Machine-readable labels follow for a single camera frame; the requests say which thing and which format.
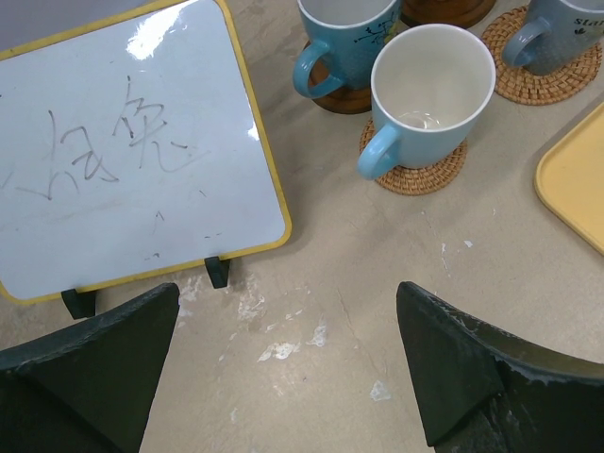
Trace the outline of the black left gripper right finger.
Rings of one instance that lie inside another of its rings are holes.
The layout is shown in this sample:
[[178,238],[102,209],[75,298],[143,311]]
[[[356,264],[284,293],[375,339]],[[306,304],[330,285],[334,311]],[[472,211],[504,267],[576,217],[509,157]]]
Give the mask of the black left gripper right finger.
[[399,284],[396,311],[429,447],[602,451],[602,364],[519,338],[413,282]]

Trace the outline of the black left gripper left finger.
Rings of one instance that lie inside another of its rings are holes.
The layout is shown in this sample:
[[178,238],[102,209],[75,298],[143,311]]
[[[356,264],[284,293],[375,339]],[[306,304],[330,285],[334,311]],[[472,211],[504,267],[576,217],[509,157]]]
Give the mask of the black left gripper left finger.
[[137,452],[179,312],[162,283],[1,352],[4,452]]

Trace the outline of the small woven rattan coaster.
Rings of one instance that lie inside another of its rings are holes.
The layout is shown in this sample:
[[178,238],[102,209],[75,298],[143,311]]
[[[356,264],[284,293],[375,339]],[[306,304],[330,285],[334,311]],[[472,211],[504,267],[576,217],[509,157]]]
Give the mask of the small woven rattan coaster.
[[465,163],[470,125],[468,121],[457,128],[421,128],[378,113],[361,133],[357,171],[398,194],[439,191]]

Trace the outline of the large woven rattan coaster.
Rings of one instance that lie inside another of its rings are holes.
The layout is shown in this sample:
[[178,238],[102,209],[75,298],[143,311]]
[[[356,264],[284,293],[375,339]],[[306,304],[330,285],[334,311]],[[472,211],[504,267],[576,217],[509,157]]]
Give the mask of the large woven rattan coaster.
[[511,68],[502,61],[502,52],[509,38],[520,29],[527,10],[527,6],[521,6],[499,15],[481,35],[495,60],[495,92],[516,104],[537,107],[569,99],[596,79],[603,61],[602,45],[592,46],[550,75]]

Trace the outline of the large light blue mug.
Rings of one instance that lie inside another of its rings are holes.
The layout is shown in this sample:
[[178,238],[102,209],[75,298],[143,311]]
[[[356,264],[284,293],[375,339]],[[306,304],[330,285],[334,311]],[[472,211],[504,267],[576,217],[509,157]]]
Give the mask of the large light blue mug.
[[419,25],[392,38],[371,73],[375,134],[360,154],[359,174],[372,180],[447,157],[488,105],[495,80],[492,54],[466,29]]

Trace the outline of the dark brown wooden coaster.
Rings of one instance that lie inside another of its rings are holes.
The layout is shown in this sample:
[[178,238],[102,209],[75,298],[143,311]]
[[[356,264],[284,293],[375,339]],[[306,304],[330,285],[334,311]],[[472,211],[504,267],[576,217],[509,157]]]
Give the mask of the dark brown wooden coaster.
[[366,112],[371,108],[370,77],[377,54],[373,44],[359,39],[311,40],[294,65],[294,88],[331,112]]
[[469,28],[494,7],[495,0],[405,0],[401,20],[408,26],[448,24]]

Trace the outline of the grey blue mug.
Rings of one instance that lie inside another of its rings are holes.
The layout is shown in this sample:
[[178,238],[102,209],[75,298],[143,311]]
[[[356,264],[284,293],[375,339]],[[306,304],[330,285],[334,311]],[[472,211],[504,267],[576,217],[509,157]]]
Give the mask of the grey blue mug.
[[546,76],[603,38],[601,0],[532,0],[522,27],[508,40],[502,61]]

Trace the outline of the blue patterned mug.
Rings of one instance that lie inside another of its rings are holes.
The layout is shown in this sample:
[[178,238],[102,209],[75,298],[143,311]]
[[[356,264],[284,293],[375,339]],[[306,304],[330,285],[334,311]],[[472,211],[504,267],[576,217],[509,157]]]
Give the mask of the blue patterned mug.
[[373,64],[394,34],[402,3],[299,0],[297,5],[310,45],[295,63],[295,90],[316,99],[342,87],[369,87]]

